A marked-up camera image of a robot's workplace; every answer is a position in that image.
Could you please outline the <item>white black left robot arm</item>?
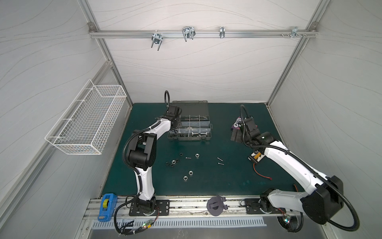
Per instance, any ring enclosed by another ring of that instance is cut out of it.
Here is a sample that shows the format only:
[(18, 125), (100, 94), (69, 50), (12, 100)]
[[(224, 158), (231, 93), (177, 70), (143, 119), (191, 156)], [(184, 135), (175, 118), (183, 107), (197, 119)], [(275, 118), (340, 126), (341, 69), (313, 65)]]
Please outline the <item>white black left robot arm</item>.
[(153, 211), (155, 189), (152, 179), (152, 167), (156, 160), (157, 141), (165, 133), (181, 126), (178, 106), (167, 106), (166, 112), (151, 126), (135, 130), (124, 145), (122, 160), (135, 174), (137, 183), (137, 205)]

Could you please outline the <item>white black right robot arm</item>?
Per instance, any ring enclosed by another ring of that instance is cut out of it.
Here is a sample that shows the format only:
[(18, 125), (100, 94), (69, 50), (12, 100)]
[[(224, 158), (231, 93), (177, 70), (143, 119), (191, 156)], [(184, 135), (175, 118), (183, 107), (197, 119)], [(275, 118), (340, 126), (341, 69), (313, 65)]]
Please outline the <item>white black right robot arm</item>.
[[(264, 214), (280, 211), (282, 216), (278, 217), (278, 221), (287, 231), (299, 232), (304, 215), (317, 224), (329, 223), (347, 232), (354, 232), (360, 228), (359, 216), (344, 195), (341, 179), (336, 176), (328, 177), (317, 171), (275, 139), (271, 133), (260, 133), (250, 117), (239, 117), (236, 120), (232, 126), (231, 139), (253, 150), (248, 157), (253, 166), (266, 157), (286, 171), (303, 188), (303, 191), (299, 191), (297, 187), (292, 191), (270, 188), (260, 195), (256, 204)], [(351, 226), (332, 221), (332, 217), (344, 206), (348, 207), (352, 215)]]

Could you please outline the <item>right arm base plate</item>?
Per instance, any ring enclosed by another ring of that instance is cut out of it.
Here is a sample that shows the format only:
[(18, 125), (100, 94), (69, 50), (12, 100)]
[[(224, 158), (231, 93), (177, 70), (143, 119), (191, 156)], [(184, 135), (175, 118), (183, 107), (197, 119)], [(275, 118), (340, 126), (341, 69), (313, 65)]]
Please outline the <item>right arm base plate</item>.
[(247, 198), (242, 200), (239, 204), (245, 209), (248, 215), (282, 214), (279, 209), (273, 207), (268, 201), (261, 198)]

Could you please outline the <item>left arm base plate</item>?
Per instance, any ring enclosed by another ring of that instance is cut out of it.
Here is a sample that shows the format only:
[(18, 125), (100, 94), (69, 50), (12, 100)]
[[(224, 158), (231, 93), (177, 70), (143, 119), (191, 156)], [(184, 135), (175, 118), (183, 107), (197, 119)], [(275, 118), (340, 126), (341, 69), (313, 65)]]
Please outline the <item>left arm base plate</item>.
[(168, 216), (170, 200), (136, 200), (131, 203), (129, 216)]

